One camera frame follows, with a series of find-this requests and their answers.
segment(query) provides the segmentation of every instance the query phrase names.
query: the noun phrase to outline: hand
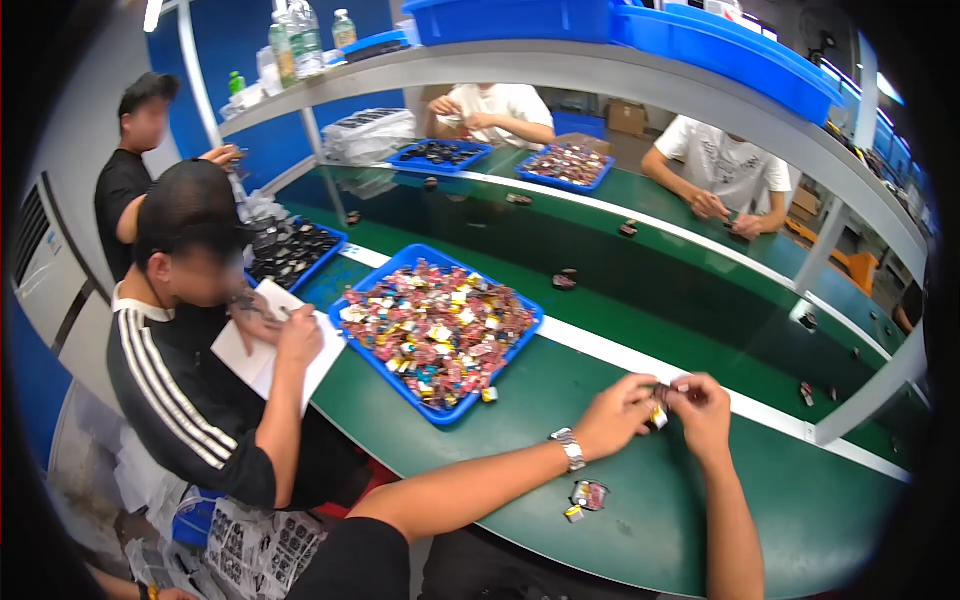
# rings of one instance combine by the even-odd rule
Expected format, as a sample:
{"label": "hand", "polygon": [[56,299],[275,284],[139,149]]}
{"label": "hand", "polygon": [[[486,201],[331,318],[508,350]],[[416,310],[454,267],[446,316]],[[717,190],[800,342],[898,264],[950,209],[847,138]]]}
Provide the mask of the hand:
{"label": "hand", "polygon": [[753,242],[758,235],[763,233],[763,221],[756,215],[746,215],[741,212],[736,221],[733,222],[731,231]]}
{"label": "hand", "polygon": [[688,202],[693,209],[693,214],[701,219],[717,217],[726,223],[727,217],[730,216],[730,211],[723,206],[720,199],[706,190],[697,190],[690,196]]}
{"label": "hand", "polygon": [[730,394],[706,373],[681,377],[666,393],[667,406],[684,424],[690,451],[707,466],[730,457]]}
{"label": "hand", "polygon": [[201,155],[200,158],[204,160],[209,160],[213,164],[221,166],[223,168],[228,168],[230,161],[237,155],[237,147],[233,144],[225,144],[224,146],[218,146],[211,150],[210,152]]}
{"label": "hand", "polygon": [[442,117],[450,117],[462,112],[460,104],[452,100],[449,96],[441,96],[440,98],[431,102],[427,108],[433,114]]}
{"label": "hand", "polygon": [[496,127],[498,122],[498,115],[487,114],[486,112],[474,112],[471,116],[467,117],[464,126],[472,132],[475,132],[477,130],[488,130],[491,127]]}
{"label": "hand", "polygon": [[283,328],[270,304],[260,294],[244,281],[240,291],[229,302],[230,316],[240,330],[247,356],[253,355],[253,340],[261,340],[276,346],[280,341],[280,330]]}
{"label": "hand", "polygon": [[192,593],[176,588],[162,589],[156,597],[159,600],[200,600]]}
{"label": "hand", "polygon": [[277,362],[293,362],[306,367],[324,349],[324,335],[313,314],[313,304],[304,304],[290,313],[276,345]]}
{"label": "hand", "polygon": [[653,375],[630,374],[593,399],[573,430],[584,460],[595,461],[615,454],[634,435],[650,433],[645,424],[657,408],[649,387],[657,383]]}

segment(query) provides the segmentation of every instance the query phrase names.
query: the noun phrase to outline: paper sheet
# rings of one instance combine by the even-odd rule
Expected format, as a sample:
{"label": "paper sheet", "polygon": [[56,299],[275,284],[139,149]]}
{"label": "paper sheet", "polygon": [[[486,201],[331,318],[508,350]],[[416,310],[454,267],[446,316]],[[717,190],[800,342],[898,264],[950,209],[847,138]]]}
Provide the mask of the paper sheet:
{"label": "paper sheet", "polygon": [[[283,306],[287,310],[297,310],[303,306],[303,302],[296,296],[287,292],[280,286],[270,280],[264,280],[257,286],[256,291],[261,294],[270,304],[271,310],[281,321],[286,321],[287,316],[280,310]],[[334,361],[340,356],[340,352],[347,347],[347,341],[337,335],[337,330],[326,317],[326,314],[318,311],[314,312],[317,317],[317,323],[320,324],[320,331],[324,336],[324,349],[320,355],[307,367],[306,378],[303,381],[303,402],[300,407],[300,416],[306,414],[306,407],[310,404],[310,397],[320,386],[320,383],[330,371]],[[236,324],[231,321],[220,332],[217,340],[210,347],[213,352],[224,361],[224,364],[236,373],[247,385],[266,400],[270,395],[270,387],[274,383],[274,362],[276,361],[276,348],[255,340],[253,342],[253,354],[247,356],[247,351],[243,346],[243,339],[240,337],[240,330]]]}

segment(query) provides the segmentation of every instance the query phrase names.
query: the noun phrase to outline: shelf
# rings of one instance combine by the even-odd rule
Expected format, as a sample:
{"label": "shelf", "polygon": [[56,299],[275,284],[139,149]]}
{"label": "shelf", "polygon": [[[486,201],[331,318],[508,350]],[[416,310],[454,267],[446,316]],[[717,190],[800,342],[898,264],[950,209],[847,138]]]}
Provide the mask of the shelf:
{"label": "shelf", "polygon": [[744,137],[841,198],[923,279],[926,244],[920,230],[876,176],[827,132],[733,80],[631,48],[537,39],[413,48],[341,65],[297,84],[222,124],[220,133],[227,137],[301,108],[361,94],[488,82],[605,94]]}

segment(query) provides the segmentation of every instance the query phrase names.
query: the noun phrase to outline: pile of colorful packets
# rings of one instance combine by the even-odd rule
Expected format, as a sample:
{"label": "pile of colorful packets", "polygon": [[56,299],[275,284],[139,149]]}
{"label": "pile of colorful packets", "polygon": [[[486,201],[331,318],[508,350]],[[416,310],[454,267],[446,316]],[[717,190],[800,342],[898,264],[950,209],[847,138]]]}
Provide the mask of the pile of colorful packets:
{"label": "pile of colorful packets", "polygon": [[369,292],[347,289],[341,328],[421,401],[453,408],[472,392],[496,400],[492,374],[534,322],[514,290],[459,267],[393,272]]}
{"label": "pile of colorful packets", "polygon": [[550,144],[546,152],[523,164],[523,169],[575,185],[591,185],[603,171],[610,157],[590,148],[571,144]]}

